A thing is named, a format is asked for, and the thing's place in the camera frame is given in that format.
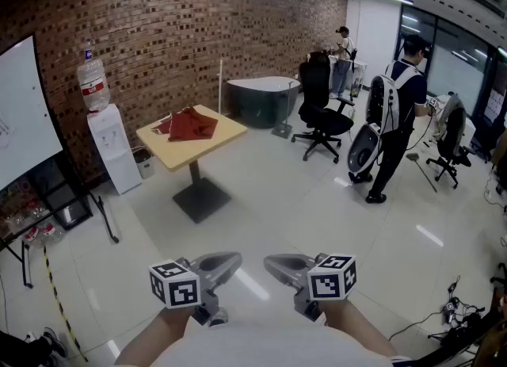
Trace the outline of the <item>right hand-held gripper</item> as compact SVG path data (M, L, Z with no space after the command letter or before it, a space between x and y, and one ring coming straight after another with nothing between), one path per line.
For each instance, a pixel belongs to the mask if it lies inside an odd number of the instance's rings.
M345 300L356 285L356 256L351 254L271 254L265 270L282 285L299 289L295 310L312 322L319 319L323 302Z

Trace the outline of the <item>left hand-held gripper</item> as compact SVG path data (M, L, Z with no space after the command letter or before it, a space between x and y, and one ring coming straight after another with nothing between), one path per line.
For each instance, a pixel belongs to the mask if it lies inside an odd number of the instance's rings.
M195 308L193 318L201 325L219 313L215 290L226 284L242 264L238 252L217 252L191 262L186 258L165 260L149 267L151 291L167 309Z

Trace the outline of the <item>red cloth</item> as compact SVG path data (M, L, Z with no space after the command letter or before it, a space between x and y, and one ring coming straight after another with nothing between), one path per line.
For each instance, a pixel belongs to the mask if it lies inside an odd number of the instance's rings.
M151 131L166 135L169 142L209 140L217 124L217 119L198 113L194 107L187 107L160 120Z

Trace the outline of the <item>person's light shirt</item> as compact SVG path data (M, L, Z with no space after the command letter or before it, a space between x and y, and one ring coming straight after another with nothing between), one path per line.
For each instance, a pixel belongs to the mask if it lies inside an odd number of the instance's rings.
M412 367L403 356L366 349L324 326L269 329L244 323L207 328L176 341L151 367Z

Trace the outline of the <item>white water dispenser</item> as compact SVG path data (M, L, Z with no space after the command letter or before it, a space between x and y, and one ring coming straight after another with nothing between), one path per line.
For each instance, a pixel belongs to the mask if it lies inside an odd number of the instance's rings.
M119 194L142 184L119 109L109 104L87 116L91 135L102 162Z

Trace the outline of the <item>dark green white bathtub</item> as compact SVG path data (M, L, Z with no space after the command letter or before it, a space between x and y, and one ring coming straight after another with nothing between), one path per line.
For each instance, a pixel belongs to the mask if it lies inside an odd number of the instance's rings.
M300 81L282 76L231 79L227 90L234 113L251 128L274 128L294 109Z

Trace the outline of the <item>black office chair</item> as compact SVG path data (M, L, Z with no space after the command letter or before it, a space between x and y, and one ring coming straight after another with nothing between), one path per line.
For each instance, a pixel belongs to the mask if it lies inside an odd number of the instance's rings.
M426 159L426 164L435 164L441 168L441 172L435 176L438 182L444 173L448 173L454 181L453 189L459 185L457 179L457 166L471 167L469 155L475 153L466 146L461 145L463 126L466 124L467 115L464 108L457 107L451 111L446 122L446 129L442 137L436 142L439 156L437 159Z
M303 154L303 161L318 146L324 146L333 156L334 163L339 162L340 155L330 145L335 142L341 146L339 135L350 131L353 119L343 113L344 108L354 106L354 102L337 97L340 106L337 110L328 107L330 102L330 59L325 52L311 52L308 61L299 66L299 76L303 90L303 104L299 108L300 119L311 129L311 132L293 134L291 142L297 139L311 140L312 144Z

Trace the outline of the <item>pile of empty water jugs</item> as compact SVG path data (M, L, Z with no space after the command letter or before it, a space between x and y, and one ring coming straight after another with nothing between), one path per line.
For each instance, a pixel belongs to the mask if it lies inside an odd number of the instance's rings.
M21 237L29 246L43 248L47 244L60 241L64 232L54 216L40 220L48 213L48 209L39 201L31 201L26 208L18 210L2 221L11 235L36 222L36 225L30 227Z

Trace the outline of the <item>white hard shell backpack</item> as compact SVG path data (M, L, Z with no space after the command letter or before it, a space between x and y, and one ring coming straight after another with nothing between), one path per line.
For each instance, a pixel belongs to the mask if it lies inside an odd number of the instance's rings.
M383 138L396 131L399 102L395 82L385 75L372 80L365 110L365 123L353 139L347 163L349 175L356 181L379 156Z

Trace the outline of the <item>white counter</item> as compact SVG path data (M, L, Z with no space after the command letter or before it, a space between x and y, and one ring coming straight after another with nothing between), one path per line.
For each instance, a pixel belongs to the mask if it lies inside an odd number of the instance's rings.
M329 88L331 89L334 83L334 66L337 62L337 58L334 55L328 55L328 59L330 62ZM345 78L345 88L347 91L354 93L362 89L367 67L368 65L366 63L358 59L354 61L354 64L349 68Z

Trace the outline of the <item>light jacket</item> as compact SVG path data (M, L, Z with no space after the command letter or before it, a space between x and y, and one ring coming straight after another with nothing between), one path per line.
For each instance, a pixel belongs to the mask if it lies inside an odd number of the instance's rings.
M463 137L465 125L466 125L466 119L467 119L467 113L464 108L464 104L461 101L460 96L457 93L453 93L449 91L447 94L445 94L445 97L447 97L447 100L445 101L444 108L440 111L440 113L437 115L437 121L436 121L436 130L433 133L433 139L439 140L442 138L447 130L448 126L448 120L451 116L451 114L456 110L461 110L461 113L458 114L458 122L459 122L459 132L458 132L458 141L460 141Z

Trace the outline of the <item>large clear water jug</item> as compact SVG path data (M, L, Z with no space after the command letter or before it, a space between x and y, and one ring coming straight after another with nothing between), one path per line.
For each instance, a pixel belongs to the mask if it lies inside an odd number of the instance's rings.
M90 113L104 110L111 95L107 83L103 61L91 59L77 68L77 77L81 95Z

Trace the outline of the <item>whiteboard on black rolling stand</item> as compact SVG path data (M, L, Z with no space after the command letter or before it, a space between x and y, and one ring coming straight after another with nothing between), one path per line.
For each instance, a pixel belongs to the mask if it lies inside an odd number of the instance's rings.
M56 115L50 110L37 57L36 37L24 36L0 52L0 192L19 178L31 178L38 165L60 152L65 155L78 175L69 149L64 146ZM101 197L84 187L88 202L94 203L105 222L105 229L113 243L113 234L105 203ZM21 242L21 252L10 245L30 227L9 236L0 237L0 248L8 250L20 263L23 286L32 289L29 276L29 246Z

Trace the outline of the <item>light wooden pedestal table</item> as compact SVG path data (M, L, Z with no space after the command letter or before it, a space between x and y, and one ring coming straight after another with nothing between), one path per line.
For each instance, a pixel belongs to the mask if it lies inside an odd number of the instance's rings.
M209 137L172 140L173 132L164 133L162 130L170 129L174 114L139 128L136 135L168 171L175 172L185 166L189 168L192 183L174 195L173 201L194 223L199 224L231 200L210 179L200 175L199 160L244 136L247 127L203 105L184 109L182 114L187 120L201 125L200 130Z

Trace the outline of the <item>long handled broom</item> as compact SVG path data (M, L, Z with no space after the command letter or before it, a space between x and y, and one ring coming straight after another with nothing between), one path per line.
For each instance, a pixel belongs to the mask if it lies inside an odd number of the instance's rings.
M435 193L437 193L437 189L436 189L435 185L432 183L429 176L426 174L426 172L424 172L424 170L422 169L422 167L419 163L419 154L418 153L409 153L409 154L406 154L406 158L409 159L411 162L413 162L417 166L417 168L421 171L422 175L425 177L426 181L429 183L429 185L431 186L433 191Z

